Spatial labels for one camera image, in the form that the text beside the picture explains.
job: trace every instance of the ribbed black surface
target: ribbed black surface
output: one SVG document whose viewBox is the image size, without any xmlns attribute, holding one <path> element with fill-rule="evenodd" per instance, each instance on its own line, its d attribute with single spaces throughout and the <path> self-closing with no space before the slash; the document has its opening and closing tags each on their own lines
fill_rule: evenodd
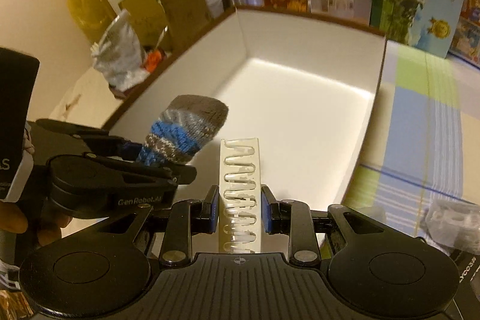
<svg viewBox="0 0 480 320">
<path fill-rule="evenodd" d="M 34 320 L 45 317 L 37 315 Z M 141 300 L 109 320 L 367 320 L 330 293 L 313 270 L 281 254 L 200 254 L 183 269 L 160 274 Z M 444 315 L 435 320 L 447 319 Z"/>
</svg>

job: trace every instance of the open box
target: open box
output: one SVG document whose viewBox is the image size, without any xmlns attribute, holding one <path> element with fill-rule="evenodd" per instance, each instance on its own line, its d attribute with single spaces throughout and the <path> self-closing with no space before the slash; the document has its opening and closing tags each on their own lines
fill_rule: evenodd
<svg viewBox="0 0 480 320">
<path fill-rule="evenodd" d="M 177 95 L 217 98 L 229 116 L 191 162 L 197 179 L 179 188 L 176 200 L 203 199 L 218 183 L 220 139 L 257 137 L 261 180 L 275 197 L 326 210 L 342 201 L 352 176 L 385 48 L 380 32 L 350 21 L 233 8 L 187 50 L 161 63 L 104 128 L 141 142 Z M 216 250 L 215 238 L 198 236 L 194 251 Z M 262 239 L 263 251 L 270 242 Z"/>
</svg>

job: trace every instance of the knitted sock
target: knitted sock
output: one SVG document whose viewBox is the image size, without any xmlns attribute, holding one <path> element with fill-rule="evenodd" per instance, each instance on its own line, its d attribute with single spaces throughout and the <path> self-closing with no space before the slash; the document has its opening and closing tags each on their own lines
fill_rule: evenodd
<svg viewBox="0 0 480 320">
<path fill-rule="evenodd" d="M 214 98 L 179 95 L 152 125 L 137 161 L 187 164 L 220 131 L 228 107 Z"/>
</svg>

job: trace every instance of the plaid tablecloth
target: plaid tablecloth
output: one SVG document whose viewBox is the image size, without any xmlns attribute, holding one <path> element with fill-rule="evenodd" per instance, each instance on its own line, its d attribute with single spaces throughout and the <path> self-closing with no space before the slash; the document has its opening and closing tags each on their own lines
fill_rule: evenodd
<svg viewBox="0 0 480 320">
<path fill-rule="evenodd" d="M 381 206 L 389 226 L 432 243 L 424 218 L 434 199 L 480 203 L 480 72 L 389 42 L 344 204 Z"/>
</svg>

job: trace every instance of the human hand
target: human hand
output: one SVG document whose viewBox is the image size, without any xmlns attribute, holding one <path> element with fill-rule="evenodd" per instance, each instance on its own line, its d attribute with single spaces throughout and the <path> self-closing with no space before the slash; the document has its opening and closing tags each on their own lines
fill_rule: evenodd
<svg viewBox="0 0 480 320">
<path fill-rule="evenodd" d="M 62 237 L 61 228 L 65 228 L 71 221 L 71 217 L 54 211 L 49 214 L 48 220 L 40 222 L 37 231 L 40 246 L 46 246 Z M 20 208 L 11 202 L 0 201 L 0 229 L 22 234 L 28 228 L 28 221 Z"/>
</svg>

